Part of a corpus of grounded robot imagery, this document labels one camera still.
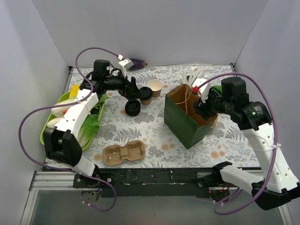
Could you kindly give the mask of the black coffee cup lid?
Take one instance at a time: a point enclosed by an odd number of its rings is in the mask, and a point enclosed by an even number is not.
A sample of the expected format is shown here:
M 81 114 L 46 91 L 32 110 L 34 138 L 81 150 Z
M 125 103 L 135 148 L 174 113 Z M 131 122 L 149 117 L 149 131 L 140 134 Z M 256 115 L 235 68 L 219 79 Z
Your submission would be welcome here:
M 142 97 L 140 98 L 141 101 L 147 101 L 153 96 L 153 91 L 149 87 L 142 87 L 139 91 L 142 93 Z

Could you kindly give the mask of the dark green paper bag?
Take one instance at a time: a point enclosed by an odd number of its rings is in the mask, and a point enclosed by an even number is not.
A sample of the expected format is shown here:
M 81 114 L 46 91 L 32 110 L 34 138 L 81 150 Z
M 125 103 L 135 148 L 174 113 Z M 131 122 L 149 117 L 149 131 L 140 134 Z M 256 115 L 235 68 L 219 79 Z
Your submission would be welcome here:
M 186 84 L 165 95 L 164 122 L 186 149 L 200 142 L 211 130 L 217 115 L 205 120 L 195 112 L 193 104 L 199 97 L 191 93 Z

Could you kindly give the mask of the brown cardboard cup carrier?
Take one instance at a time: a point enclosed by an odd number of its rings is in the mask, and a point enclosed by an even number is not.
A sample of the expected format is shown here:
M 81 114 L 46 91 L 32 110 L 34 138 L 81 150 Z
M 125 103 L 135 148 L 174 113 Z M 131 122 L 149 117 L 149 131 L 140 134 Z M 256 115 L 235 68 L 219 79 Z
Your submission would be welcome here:
M 215 126 L 217 125 L 217 121 L 218 121 L 218 119 L 216 118 L 214 121 L 213 121 L 213 123 L 212 123 L 212 125 L 211 125 L 211 129 L 214 129 L 215 128 Z

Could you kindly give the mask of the brown paper coffee cup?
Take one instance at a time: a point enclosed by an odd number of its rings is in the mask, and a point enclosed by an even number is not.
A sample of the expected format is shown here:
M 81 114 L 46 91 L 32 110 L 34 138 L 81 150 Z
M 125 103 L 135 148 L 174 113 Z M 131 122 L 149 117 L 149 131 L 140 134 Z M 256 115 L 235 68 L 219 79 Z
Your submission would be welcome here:
M 142 105 L 149 105 L 152 102 L 152 98 L 140 99 Z

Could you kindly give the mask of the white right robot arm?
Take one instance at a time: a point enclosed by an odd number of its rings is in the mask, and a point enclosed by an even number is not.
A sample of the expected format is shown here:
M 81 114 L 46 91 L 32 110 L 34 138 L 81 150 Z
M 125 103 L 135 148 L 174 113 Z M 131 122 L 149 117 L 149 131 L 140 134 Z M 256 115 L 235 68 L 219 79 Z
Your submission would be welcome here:
M 300 196 L 300 181 L 291 171 L 278 143 L 275 120 L 264 103 L 249 100 L 246 82 L 240 77 L 221 81 L 221 90 L 210 86 L 206 79 L 197 78 L 192 92 L 200 98 L 193 105 L 205 120 L 216 114 L 226 114 L 236 123 L 251 143 L 264 176 L 241 170 L 230 162 L 219 163 L 201 182 L 223 186 L 226 183 L 252 195 L 263 210 L 284 205 Z

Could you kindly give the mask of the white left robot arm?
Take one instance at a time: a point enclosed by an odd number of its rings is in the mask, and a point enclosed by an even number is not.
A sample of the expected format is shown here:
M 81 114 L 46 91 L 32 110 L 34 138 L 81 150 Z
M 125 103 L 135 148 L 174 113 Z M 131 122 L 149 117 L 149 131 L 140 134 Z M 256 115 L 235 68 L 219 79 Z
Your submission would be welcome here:
M 108 60 L 96 60 L 93 71 L 84 77 L 74 104 L 63 118 L 53 127 L 43 132 L 46 157 L 67 165 L 77 173 L 84 174 L 83 181 L 88 187 L 96 187 L 100 176 L 94 172 L 95 165 L 83 156 L 77 140 L 80 127 L 101 96 L 108 90 L 116 90 L 127 100 L 143 97 L 136 85 L 136 79 L 129 80 L 126 72 L 133 66 L 131 59 L 118 63 L 117 76 L 112 75 Z

